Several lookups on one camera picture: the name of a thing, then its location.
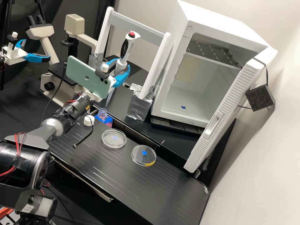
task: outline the petri dish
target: petri dish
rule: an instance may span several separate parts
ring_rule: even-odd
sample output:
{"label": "petri dish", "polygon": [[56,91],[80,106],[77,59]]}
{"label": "petri dish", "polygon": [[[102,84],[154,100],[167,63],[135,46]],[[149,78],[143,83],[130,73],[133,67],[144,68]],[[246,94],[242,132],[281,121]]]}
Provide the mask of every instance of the petri dish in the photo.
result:
{"label": "petri dish", "polygon": [[118,129],[108,129],[102,134],[103,143],[109,148],[121,148],[126,144],[126,135]]}
{"label": "petri dish", "polygon": [[147,145],[138,145],[131,152],[132,160],[141,166],[152,166],[156,161],[155,151]]}

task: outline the white wall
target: white wall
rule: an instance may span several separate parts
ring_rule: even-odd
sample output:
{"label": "white wall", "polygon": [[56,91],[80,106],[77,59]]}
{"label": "white wall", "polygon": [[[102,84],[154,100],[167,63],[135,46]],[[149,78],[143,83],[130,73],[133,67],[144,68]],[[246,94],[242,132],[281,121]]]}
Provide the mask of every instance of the white wall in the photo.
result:
{"label": "white wall", "polygon": [[299,224],[300,29],[289,49],[275,111],[216,183],[201,225]]}

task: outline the white plastic housing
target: white plastic housing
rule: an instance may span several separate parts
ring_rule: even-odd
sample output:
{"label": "white plastic housing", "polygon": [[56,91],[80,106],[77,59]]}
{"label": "white plastic housing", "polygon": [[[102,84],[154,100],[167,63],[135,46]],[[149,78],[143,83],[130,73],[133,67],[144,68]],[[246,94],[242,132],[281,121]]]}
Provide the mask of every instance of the white plastic housing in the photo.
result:
{"label": "white plastic housing", "polygon": [[73,35],[84,33],[84,18],[77,14],[66,15],[64,30]]}
{"label": "white plastic housing", "polygon": [[244,23],[180,0],[168,32],[170,54],[153,82],[151,114],[205,128],[184,166],[192,173],[262,73],[264,66],[252,58],[268,65],[277,51]]}

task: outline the black table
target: black table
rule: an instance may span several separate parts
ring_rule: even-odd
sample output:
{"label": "black table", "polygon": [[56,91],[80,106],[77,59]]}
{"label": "black table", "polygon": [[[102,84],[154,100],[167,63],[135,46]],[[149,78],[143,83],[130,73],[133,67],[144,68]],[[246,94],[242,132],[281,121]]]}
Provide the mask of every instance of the black table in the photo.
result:
{"label": "black table", "polygon": [[129,138],[122,148],[106,147],[101,135],[109,127],[98,120],[91,136],[74,149],[73,144],[91,130],[82,119],[78,123],[50,142],[50,153],[59,162],[151,224],[199,223],[208,200],[208,189],[202,183],[160,157],[150,167],[136,164],[131,151],[138,143]]}
{"label": "black table", "polygon": [[[0,138],[37,128],[47,102],[39,90],[39,80],[27,80],[0,92]],[[52,102],[45,118],[57,107]],[[74,150],[72,144],[85,136],[88,129],[76,125],[61,139],[50,143],[51,154],[82,180],[111,196],[112,204],[122,203],[122,210],[129,208],[135,212],[133,215],[143,221],[136,224],[198,224],[208,199],[204,185],[160,157],[151,167],[135,164],[130,152],[137,143],[130,139],[119,150],[104,147],[100,137],[107,127],[98,121],[95,132]],[[72,188],[67,181],[64,185]],[[69,196],[72,201],[77,198]],[[81,203],[77,203],[84,205],[82,196],[80,199]]]}

